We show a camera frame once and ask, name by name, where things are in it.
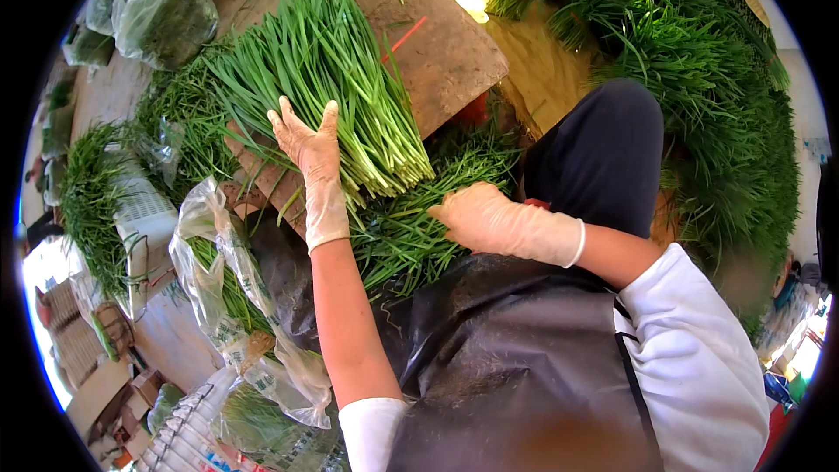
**white plastic basket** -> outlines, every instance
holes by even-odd
[[[123,190],[114,219],[128,253],[126,272],[130,280],[128,309],[123,307],[123,311],[134,321],[149,296],[174,278],[169,242],[178,224],[178,211],[132,160],[127,162],[126,173],[115,184]]]

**dark pants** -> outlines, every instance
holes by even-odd
[[[630,80],[610,81],[530,147],[524,195],[552,212],[648,239],[663,145],[653,95]]]
[[[32,226],[26,228],[26,241],[29,249],[34,250],[37,245],[47,236],[63,236],[64,229],[52,223],[53,213],[51,211],[41,215]]]

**cardboard box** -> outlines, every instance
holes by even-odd
[[[154,401],[157,399],[157,394],[160,392],[162,385],[163,377],[160,375],[160,372],[151,369],[142,371],[131,382],[131,386],[137,390],[149,406],[154,406]]]

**gloved hand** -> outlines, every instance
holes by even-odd
[[[306,184],[306,245],[311,251],[335,239],[350,237],[347,206],[341,191],[338,151],[338,103],[323,110],[319,131],[311,131],[291,110],[288,98],[279,98],[279,110],[267,112],[280,149],[303,173]]]
[[[534,259],[568,268],[582,254],[582,219],[514,203],[489,183],[475,183],[443,197],[428,215],[449,228],[446,239],[473,252]]]

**white shirt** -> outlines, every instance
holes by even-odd
[[[770,434],[763,375],[749,338],[681,246],[670,245],[619,294],[615,311],[667,472],[748,470]],[[409,405],[372,397],[338,414],[353,472],[388,466]]]

